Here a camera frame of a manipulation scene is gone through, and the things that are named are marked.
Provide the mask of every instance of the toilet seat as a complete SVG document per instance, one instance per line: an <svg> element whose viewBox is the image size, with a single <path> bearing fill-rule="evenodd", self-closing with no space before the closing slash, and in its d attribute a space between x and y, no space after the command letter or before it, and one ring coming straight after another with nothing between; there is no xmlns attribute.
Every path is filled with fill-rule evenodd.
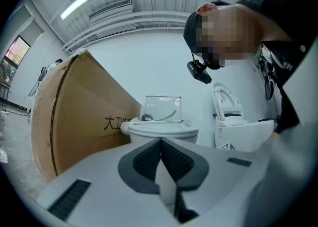
<svg viewBox="0 0 318 227"><path fill-rule="evenodd" d="M239 99L222 83L213 84L212 99L217 113L216 126L247 124Z"/></svg>
<svg viewBox="0 0 318 227"><path fill-rule="evenodd" d="M181 121L130 122L128 129L132 134L146 137L184 138L199 133L199 129L187 127Z"/></svg>

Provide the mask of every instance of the toilet tank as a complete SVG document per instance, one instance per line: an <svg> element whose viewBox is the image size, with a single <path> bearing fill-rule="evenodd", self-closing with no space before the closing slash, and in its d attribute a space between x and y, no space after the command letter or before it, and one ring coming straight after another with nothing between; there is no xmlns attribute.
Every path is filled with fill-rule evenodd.
<svg viewBox="0 0 318 227"><path fill-rule="evenodd" d="M147 95L145 114L153 120L181 120L181 96Z"/></svg>

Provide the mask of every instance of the black cap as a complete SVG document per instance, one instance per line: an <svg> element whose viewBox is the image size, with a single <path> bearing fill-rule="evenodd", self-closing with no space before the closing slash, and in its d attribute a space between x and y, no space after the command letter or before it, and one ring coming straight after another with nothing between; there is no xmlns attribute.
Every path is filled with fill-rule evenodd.
<svg viewBox="0 0 318 227"><path fill-rule="evenodd" d="M202 47L202 17L196 12L192 13L187 19L183 38L192 53L202 57L208 68L217 70L221 67L218 60L213 60L213 53L209 53L208 48Z"/></svg>
<svg viewBox="0 0 318 227"><path fill-rule="evenodd" d="M194 12L188 17L184 27L183 38L194 54L202 53L201 22L201 16Z"/></svg>

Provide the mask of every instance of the black grille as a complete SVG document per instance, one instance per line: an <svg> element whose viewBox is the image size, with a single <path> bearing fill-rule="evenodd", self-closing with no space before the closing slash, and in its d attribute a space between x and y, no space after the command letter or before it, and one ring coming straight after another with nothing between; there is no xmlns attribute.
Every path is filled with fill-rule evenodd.
<svg viewBox="0 0 318 227"><path fill-rule="evenodd" d="M160 141L147 148L134 158L134 169L142 176L155 181L158 163L160 162Z"/></svg>
<svg viewBox="0 0 318 227"><path fill-rule="evenodd" d="M107 11L107 10L111 10L111 9L113 9L113 8L116 8L116 7L119 7L119 6L122 6L122 5L131 4L131 1L132 1L132 0L123 0L123 1L120 1L120 2L117 2L117 3L110 4L110 5L108 5L108 6L104 7L104 8L102 8L102 9L97 10L96 12L93 12L93 13L88 17L88 19L91 19L91 18L97 16L98 14L103 13L103 12L105 12L105 11Z"/></svg>
<svg viewBox="0 0 318 227"><path fill-rule="evenodd" d="M246 161L246 160L242 160L242 159L238 159L238 158L234 158L234 157L227 159L227 161L229 161L231 163L238 164L238 165L242 165L245 167L250 167L250 165L252 164L251 161Z"/></svg>
<svg viewBox="0 0 318 227"><path fill-rule="evenodd" d="M176 182L193 168L194 161L164 141L161 145L162 161L170 176Z"/></svg>
<svg viewBox="0 0 318 227"><path fill-rule="evenodd" d="M76 180L64 194L49 208L49 212L59 219L65 221L77 203L80 201L90 182Z"/></svg>

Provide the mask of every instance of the gray panel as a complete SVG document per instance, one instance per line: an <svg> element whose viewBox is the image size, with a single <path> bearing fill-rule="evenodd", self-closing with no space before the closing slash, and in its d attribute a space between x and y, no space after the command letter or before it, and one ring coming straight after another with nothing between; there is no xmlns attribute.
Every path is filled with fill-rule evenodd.
<svg viewBox="0 0 318 227"><path fill-rule="evenodd" d="M43 30L38 26L35 21L32 21L24 30L20 33L20 36L30 46L39 38L43 33Z"/></svg>
<svg viewBox="0 0 318 227"><path fill-rule="evenodd" d="M0 34L0 51L3 51L4 47L8 44L12 36L18 31L18 29L31 17L31 14L27 8L21 6L5 23L3 30Z"/></svg>
<svg viewBox="0 0 318 227"><path fill-rule="evenodd" d="M155 138L124 155L118 163L118 173L136 192L159 194L159 186L155 184L159 161L160 138Z"/></svg>
<svg viewBox="0 0 318 227"><path fill-rule="evenodd" d="M161 158L178 191L195 190L209 172L209 164L200 154L180 147L170 138L162 138Z"/></svg>

